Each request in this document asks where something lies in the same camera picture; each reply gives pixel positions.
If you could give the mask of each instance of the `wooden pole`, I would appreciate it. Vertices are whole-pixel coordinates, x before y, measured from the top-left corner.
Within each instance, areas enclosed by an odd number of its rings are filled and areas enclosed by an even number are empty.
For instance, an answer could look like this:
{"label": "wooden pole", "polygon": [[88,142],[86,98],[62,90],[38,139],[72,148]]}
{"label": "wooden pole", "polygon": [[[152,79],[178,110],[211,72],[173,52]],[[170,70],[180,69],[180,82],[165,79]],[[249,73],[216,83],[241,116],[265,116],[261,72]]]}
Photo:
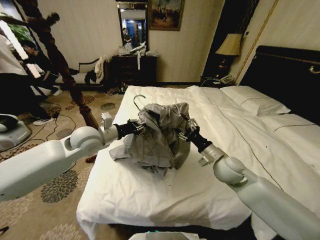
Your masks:
{"label": "wooden pole", "polygon": [[71,98],[79,106],[79,111],[84,118],[85,124],[98,129],[99,125],[92,115],[91,109],[86,105],[83,94],[76,87],[76,81],[70,75],[68,63],[55,45],[55,39],[51,34],[51,26],[60,20],[59,15],[57,13],[52,13],[45,19],[40,13],[37,0],[15,1],[21,5],[24,13],[27,15],[28,18],[26,21],[28,26],[36,32],[39,40],[44,44],[50,61],[62,76],[64,86],[69,90]]}

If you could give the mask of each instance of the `mirror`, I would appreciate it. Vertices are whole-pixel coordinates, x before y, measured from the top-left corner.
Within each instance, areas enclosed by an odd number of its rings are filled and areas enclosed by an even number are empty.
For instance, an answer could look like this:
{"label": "mirror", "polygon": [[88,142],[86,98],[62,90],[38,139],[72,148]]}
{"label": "mirror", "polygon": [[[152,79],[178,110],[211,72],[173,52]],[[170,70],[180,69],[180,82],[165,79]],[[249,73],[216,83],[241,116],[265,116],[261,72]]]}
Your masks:
{"label": "mirror", "polygon": [[148,2],[118,2],[122,44],[136,48],[145,42],[148,49]]}

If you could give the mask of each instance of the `framed painting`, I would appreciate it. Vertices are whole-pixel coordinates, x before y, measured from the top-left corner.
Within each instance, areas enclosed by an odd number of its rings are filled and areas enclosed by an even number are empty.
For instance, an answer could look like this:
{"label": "framed painting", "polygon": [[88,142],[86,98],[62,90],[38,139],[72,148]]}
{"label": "framed painting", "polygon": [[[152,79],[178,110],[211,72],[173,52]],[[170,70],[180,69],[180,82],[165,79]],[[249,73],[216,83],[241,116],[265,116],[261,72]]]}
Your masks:
{"label": "framed painting", "polygon": [[149,29],[179,31],[185,0],[149,0]]}

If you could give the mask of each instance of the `table lamp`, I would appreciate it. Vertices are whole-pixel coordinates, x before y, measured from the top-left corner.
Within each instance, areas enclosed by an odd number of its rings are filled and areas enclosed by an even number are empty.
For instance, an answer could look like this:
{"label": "table lamp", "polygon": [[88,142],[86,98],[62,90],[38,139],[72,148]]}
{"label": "table lamp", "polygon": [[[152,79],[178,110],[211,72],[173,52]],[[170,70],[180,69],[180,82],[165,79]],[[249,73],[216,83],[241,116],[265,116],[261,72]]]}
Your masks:
{"label": "table lamp", "polygon": [[230,71],[230,66],[235,59],[235,56],[240,54],[241,33],[229,33],[222,45],[215,52],[221,55],[221,62],[217,66],[215,77],[220,79],[226,76]]}

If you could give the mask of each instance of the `lampshade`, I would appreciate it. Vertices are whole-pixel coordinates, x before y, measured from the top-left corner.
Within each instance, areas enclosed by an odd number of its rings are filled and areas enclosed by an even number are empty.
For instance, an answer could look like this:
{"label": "lampshade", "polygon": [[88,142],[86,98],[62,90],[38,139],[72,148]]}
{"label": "lampshade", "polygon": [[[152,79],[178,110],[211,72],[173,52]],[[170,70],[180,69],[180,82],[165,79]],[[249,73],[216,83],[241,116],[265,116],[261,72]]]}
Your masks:
{"label": "lampshade", "polygon": [[220,48],[215,52],[220,55],[237,56],[240,54],[240,42],[242,34],[229,33]]}

